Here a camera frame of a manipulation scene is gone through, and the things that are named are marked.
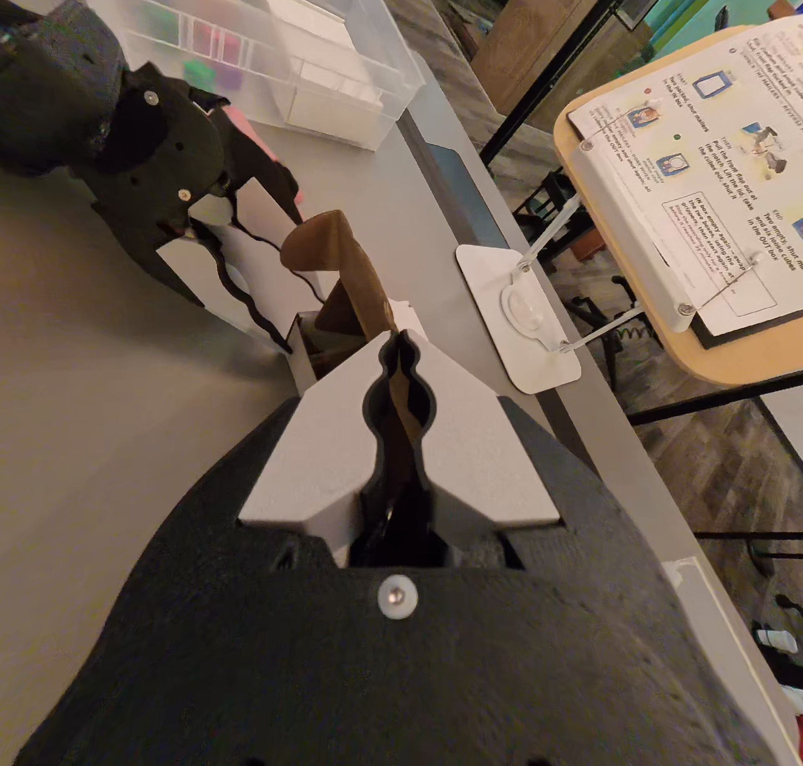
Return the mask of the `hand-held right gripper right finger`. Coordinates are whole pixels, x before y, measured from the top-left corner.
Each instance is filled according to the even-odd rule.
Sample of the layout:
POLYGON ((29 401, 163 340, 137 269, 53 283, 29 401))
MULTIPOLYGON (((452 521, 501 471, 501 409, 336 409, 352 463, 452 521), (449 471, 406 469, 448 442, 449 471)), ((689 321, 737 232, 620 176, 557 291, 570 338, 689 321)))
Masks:
POLYGON ((497 531, 560 521, 499 395, 427 339, 405 330, 411 384, 429 401, 417 443, 434 532, 467 551, 497 531))

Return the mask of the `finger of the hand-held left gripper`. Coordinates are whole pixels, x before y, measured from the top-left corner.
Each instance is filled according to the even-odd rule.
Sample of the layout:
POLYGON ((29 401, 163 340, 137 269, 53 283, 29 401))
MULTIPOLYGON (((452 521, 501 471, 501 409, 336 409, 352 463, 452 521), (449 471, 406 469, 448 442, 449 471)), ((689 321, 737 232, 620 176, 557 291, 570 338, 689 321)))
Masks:
POLYGON ((282 246, 297 224, 256 178, 233 197, 205 196, 188 218, 211 232, 226 277, 279 334, 289 334, 298 314, 320 309, 327 285, 316 271, 282 263, 282 246))
POLYGON ((235 225, 194 221, 190 230, 157 250, 162 261, 206 311, 290 355, 292 277, 279 274, 276 250, 235 225))

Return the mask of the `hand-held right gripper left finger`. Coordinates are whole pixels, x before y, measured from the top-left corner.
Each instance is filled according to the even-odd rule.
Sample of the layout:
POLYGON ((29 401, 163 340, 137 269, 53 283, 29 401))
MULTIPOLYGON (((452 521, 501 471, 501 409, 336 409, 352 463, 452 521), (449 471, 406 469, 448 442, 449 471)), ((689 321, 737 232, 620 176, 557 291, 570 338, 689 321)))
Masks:
POLYGON ((242 525, 319 538, 347 566, 403 475, 391 394, 399 342, 397 332, 381 333, 306 390, 239 511, 242 525))

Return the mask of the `white cardboard box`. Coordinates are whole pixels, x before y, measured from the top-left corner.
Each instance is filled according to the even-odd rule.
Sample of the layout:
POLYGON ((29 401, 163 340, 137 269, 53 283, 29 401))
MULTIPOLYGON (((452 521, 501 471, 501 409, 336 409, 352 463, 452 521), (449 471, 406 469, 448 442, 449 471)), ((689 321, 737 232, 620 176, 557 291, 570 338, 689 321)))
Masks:
POLYGON ((375 150, 383 109, 345 22, 306 0, 266 0, 289 61, 286 124, 375 150))
MULTIPOLYGON (((321 213, 297 226, 286 238, 280 258, 289 269, 338 274, 321 309, 297 315, 290 330, 289 364, 301 398, 381 333, 399 334, 399 327, 376 270, 343 212, 321 213)), ((410 483, 414 444, 424 422, 410 409, 412 388, 402 368, 402 343, 405 341, 400 336, 398 374, 391 377, 391 396, 403 424, 403 475, 394 482, 394 497, 384 514, 410 483)))

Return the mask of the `red cube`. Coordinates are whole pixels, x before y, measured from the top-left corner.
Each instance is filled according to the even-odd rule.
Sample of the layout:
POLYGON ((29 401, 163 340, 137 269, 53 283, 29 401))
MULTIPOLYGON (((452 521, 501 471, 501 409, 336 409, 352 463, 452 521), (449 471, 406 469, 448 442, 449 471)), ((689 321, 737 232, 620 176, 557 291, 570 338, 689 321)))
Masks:
POLYGON ((189 49, 196 55, 220 62, 229 67, 240 68, 243 38, 225 28, 195 19, 190 33, 189 49))

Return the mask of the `clear plastic bin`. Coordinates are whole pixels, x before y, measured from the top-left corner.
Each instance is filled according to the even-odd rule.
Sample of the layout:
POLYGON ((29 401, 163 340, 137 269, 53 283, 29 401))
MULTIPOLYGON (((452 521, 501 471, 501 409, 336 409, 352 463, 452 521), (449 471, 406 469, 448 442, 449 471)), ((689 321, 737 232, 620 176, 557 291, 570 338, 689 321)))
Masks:
MULTIPOLYGON (((306 1, 345 22, 357 53, 381 90, 383 109, 376 132, 377 147, 367 149, 376 151, 423 87, 422 72, 384 0, 306 1)), ((213 60, 189 49, 195 19, 240 35, 245 41, 240 58, 242 89, 220 93, 222 89, 217 86, 214 94, 227 98, 252 122, 304 131, 286 124, 279 110, 277 98, 287 86, 289 61, 266 0, 87 0, 87 3, 114 32, 132 69, 151 62, 167 77, 183 79, 182 64, 191 58, 212 66, 213 60), (146 2, 176 11, 180 22, 179 46, 157 41, 144 33, 140 6, 146 2)))

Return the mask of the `person's left hand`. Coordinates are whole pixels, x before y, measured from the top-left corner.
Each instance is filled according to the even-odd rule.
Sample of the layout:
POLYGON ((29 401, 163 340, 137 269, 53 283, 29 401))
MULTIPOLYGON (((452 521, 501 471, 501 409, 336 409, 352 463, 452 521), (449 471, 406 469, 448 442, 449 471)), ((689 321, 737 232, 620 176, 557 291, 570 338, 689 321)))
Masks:
POLYGON ((263 139, 256 133, 255 129, 251 126, 245 114, 236 107, 228 104, 222 107, 222 110, 227 114, 229 119, 233 122, 237 129, 239 129, 245 136, 250 138, 254 143, 259 146, 263 152, 276 164, 278 169, 282 172, 288 187, 292 193, 294 202, 299 206, 304 199, 304 194, 300 191, 296 178, 292 175, 291 171, 284 166, 284 164, 276 157, 276 154, 266 145, 263 139))

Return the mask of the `blue desk mat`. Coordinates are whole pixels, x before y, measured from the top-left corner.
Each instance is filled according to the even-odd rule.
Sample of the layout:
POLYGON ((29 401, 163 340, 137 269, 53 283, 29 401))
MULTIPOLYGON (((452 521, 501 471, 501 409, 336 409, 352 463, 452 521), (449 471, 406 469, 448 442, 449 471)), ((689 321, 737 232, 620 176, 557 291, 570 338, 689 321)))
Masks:
POLYGON ((453 149, 429 142, 426 149, 433 159, 436 181, 442 185, 448 211, 461 223, 457 238, 463 243, 507 249, 507 240, 462 157, 453 149))

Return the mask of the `black metal stand leg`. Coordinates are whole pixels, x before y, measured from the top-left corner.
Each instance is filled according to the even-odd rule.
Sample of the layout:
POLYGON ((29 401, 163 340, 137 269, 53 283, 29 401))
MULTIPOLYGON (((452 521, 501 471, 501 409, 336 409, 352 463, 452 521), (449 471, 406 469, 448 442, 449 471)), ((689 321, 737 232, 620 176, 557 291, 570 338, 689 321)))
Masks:
POLYGON ((627 415, 627 420, 631 426, 637 427, 687 416, 695 412, 717 409, 739 401, 751 400, 801 386, 802 371, 796 371, 774 379, 711 392, 700 397, 679 400, 648 410, 632 412, 627 415))

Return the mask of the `wooden cabinet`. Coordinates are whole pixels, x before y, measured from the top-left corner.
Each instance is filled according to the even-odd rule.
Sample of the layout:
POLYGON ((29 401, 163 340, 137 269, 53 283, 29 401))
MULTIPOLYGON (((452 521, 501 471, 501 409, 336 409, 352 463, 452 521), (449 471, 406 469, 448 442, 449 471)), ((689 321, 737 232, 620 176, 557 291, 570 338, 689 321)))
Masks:
MULTIPOLYGON (((508 0, 471 61, 496 111, 508 115, 557 55, 597 0, 508 0)), ((610 17, 527 124, 552 132, 560 112, 575 98, 617 78, 649 45, 643 21, 629 31, 610 17)))

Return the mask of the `black pole stand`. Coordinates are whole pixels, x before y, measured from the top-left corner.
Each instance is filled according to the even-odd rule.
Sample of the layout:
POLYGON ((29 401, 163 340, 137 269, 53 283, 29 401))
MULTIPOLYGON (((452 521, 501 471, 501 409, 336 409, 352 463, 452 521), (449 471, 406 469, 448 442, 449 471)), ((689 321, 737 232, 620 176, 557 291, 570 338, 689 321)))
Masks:
POLYGON ((623 1, 596 0, 587 15, 547 62, 547 65, 534 83, 518 100, 507 118, 480 151, 479 157, 486 169, 490 168, 494 158, 504 149, 525 120, 551 92, 563 73, 577 59, 582 50, 587 47, 608 18, 616 14, 623 1))

